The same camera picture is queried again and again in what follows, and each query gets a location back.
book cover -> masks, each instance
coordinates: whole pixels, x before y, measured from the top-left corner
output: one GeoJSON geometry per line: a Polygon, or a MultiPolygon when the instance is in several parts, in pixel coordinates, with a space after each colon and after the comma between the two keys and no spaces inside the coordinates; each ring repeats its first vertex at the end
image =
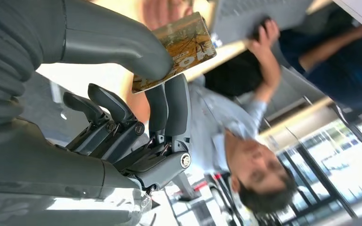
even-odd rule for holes
{"type": "Polygon", "coordinates": [[[209,32],[197,12],[153,31],[174,61],[172,70],[161,80],[143,79],[134,75],[132,92],[140,93],[177,76],[216,56],[209,32]]]}

light blue shirt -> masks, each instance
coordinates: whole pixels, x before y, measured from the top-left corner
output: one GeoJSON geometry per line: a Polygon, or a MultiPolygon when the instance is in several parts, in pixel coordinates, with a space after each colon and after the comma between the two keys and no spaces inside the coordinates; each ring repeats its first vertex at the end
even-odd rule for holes
{"type": "Polygon", "coordinates": [[[224,131],[244,139],[255,138],[267,104],[251,100],[239,105],[202,86],[204,81],[189,83],[192,125],[189,173],[229,171],[224,149],[224,131]]]}

metal screw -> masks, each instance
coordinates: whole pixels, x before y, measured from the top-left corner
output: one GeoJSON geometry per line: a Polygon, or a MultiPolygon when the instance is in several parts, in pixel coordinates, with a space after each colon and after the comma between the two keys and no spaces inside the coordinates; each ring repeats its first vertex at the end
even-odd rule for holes
{"type": "Polygon", "coordinates": [[[189,153],[184,153],[181,156],[181,166],[187,168],[191,164],[191,156],[189,153]]]}
{"type": "Polygon", "coordinates": [[[140,136],[144,133],[145,131],[145,126],[144,124],[142,123],[138,123],[136,126],[135,126],[135,133],[137,134],[137,136],[140,136]]]}
{"type": "Polygon", "coordinates": [[[142,200],[142,202],[141,202],[141,207],[145,208],[149,203],[150,203],[150,198],[145,197],[144,200],[142,200]]]}
{"type": "Polygon", "coordinates": [[[115,129],[116,129],[116,125],[112,121],[107,123],[106,130],[108,133],[113,132],[113,130],[115,130],[115,129]]]}
{"type": "Polygon", "coordinates": [[[146,194],[151,195],[152,192],[154,192],[155,190],[156,190],[156,185],[151,185],[150,187],[147,188],[146,194]]]}

person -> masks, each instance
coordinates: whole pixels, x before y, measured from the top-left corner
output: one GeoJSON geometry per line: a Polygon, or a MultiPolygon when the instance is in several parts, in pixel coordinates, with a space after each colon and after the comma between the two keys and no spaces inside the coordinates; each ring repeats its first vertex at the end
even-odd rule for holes
{"type": "Polygon", "coordinates": [[[281,51],[298,72],[338,105],[362,109],[362,25],[333,11],[319,33],[283,31],[281,51]]]}
{"type": "MultiPolygon", "coordinates": [[[[191,13],[181,0],[145,0],[143,17],[151,30],[191,13]]],[[[268,20],[259,28],[259,39],[247,41],[247,47],[260,62],[263,82],[249,103],[239,106],[199,82],[190,82],[192,106],[192,164],[189,171],[204,173],[228,171],[231,188],[253,212],[275,212],[292,200],[296,184],[291,171],[277,156],[255,140],[267,102],[280,82],[280,66],[270,48],[279,37],[277,24],[268,20]]]]}
{"type": "Polygon", "coordinates": [[[263,82],[260,63],[249,50],[208,71],[204,76],[206,88],[231,100],[254,91],[263,82]]]}

man's hair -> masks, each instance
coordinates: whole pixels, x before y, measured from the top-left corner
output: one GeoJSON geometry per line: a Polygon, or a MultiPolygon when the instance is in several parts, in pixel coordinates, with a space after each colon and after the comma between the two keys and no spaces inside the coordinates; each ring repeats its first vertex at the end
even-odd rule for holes
{"type": "Polygon", "coordinates": [[[281,178],[285,183],[285,188],[281,191],[258,194],[253,190],[248,190],[240,183],[239,197],[241,202],[254,213],[274,213],[285,209],[291,202],[297,191],[295,179],[291,170],[285,167],[286,178],[281,178]]]}

